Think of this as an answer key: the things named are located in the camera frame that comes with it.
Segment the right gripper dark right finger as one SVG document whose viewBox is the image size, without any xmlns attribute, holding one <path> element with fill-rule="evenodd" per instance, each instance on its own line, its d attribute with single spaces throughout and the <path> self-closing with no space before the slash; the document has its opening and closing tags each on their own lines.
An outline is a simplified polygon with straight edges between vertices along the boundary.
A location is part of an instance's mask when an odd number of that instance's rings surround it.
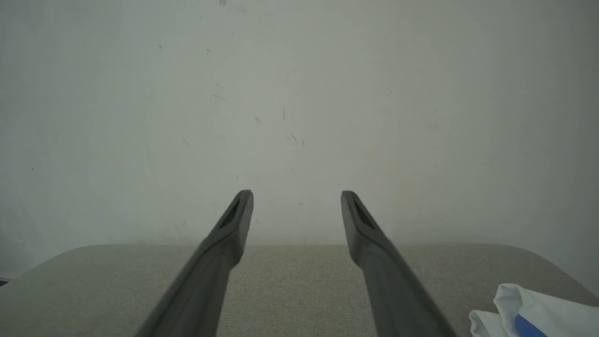
<svg viewBox="0 0 599 337">
<path fill-rule="evenodd" d="M 377 337 L 457 337 L 358 195 L 342 191 L 341 205 L 347 247 L 364 276 Z"/>
</svg>

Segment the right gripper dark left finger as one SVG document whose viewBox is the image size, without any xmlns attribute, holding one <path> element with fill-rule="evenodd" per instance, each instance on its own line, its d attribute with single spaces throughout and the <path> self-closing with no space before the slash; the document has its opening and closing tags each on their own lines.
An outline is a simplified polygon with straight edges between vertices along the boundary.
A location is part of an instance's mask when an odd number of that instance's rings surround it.
<svg viewBox="0 0 599 337">
<path fill-rule="evenodd" d="M 216 337 L 229 275 L 242 258 L 252 212 L 253 193 L 240 190 L 136 337 Z"/>
</svg>

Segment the blue and white garment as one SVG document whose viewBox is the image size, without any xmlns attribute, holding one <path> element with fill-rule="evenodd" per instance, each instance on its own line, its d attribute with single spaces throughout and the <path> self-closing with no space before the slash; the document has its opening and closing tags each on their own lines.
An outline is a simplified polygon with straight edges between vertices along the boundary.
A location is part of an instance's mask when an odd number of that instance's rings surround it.
<svg viewBox="0 0 599 337">
<path fill-rule="evenodd" d="M 472 337 L 599 337 L 599 307 L 501 284 L 497 312 L 471 311 Z"/>
</svg>

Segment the grey fabric sofa cushion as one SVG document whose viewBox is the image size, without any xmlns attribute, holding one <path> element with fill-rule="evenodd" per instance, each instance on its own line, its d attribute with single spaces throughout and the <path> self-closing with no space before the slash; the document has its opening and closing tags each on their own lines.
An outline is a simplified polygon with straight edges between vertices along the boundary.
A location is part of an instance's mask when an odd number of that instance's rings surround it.
<svg viewBox="0 0 599 337">
<path fill-rule="evenodd" d="M 0 337 L 134 337 L 194 247 L 95 245 L 0 286 Z M 584 305 L 599 297 L 562 269 L 505 245 L 423 245 L 400 254 L 456 334 L 496 312 L 502 283 Z M 248 247 L 231 272 L 218 337 L 377 337 L 362 272 L 345 246 Z"/>
</svg>

